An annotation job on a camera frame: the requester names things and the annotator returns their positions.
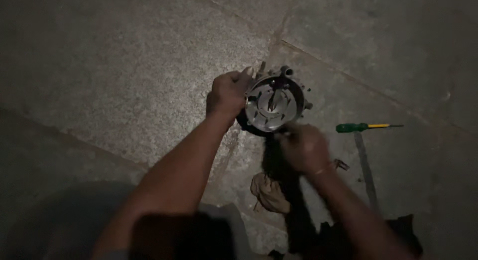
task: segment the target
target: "hand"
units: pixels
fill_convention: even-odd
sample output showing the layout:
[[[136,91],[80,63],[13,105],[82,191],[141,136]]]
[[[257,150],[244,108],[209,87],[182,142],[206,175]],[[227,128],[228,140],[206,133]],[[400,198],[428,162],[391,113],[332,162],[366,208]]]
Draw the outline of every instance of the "hand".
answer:
[[[206,98],[206,116],[219,114],[230,119],[232,125],[246,104],[245,92],[253,73],[254,69],[247,67],[242,72],[232,71],[215,78]]]
[[[327,140],[311,125],[287,123],[289,132],[276,134],[285,159],[296,171],[312,174],[328,171],[331,168]]]

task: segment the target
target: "forearm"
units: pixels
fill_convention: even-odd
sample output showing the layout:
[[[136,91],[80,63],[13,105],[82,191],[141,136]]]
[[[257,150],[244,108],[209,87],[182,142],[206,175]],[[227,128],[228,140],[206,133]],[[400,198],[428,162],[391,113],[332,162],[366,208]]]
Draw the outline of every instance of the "forearm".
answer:
[[[131,198],[145,212],[194,214],[229,120],[208,116],[145,175]]]
[[[157,162],[103,230],[95,245],[94,256],[128,248],[135,223],[145,215],[194,214],[229,126],[230,119],[211,114]]]
[[[365,259],[413,259],[385,222],[368,208],[337,175],[335,170],[310,171],[307,176]]]

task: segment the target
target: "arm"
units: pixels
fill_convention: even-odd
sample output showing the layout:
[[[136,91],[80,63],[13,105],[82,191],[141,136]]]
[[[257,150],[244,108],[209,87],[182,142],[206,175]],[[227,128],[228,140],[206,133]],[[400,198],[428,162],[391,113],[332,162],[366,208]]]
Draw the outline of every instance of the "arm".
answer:
[[[310,125],[289,127],[290,136],[279,136],[284,156],[326,200],[360,256],[374,260],[414,259],[385,222],[338,177],[319,130]]]
[[[217,77],[207,96],[206,119],[157,162],[117,211],[95,244],[93,257],[128,249],[133,228],[150,214],[193,215],[221,140],[244,107],[252,68]],[[156,233],[158,236],[175,233]]]

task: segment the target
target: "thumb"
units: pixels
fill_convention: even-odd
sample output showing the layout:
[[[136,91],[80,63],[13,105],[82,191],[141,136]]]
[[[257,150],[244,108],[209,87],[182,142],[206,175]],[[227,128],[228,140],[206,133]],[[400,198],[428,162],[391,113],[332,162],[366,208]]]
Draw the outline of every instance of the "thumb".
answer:
[[[239,87],[241,92],[246,92],[249,86],[249,82],[252,79],[252,75],[254,74],[253,67],[246,67],[240,74],[236,81],[236,85]]]
[[[276,133],[274,134],[274,139],[279,142],[283,152],[289,150],[291,144],[288,136],[282,133]]]

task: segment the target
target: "green screwdriver handle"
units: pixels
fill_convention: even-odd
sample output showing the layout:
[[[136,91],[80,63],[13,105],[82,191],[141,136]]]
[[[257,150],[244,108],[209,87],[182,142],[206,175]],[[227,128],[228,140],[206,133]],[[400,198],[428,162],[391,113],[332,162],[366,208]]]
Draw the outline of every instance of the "green screwdriver handle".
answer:
[[[364,131],[365,129],[368,129],[368,124],[366,123],[360,123],[360,124],[339,124],[335,130],[337,130],[338,133],[350,133],[354,131]]]

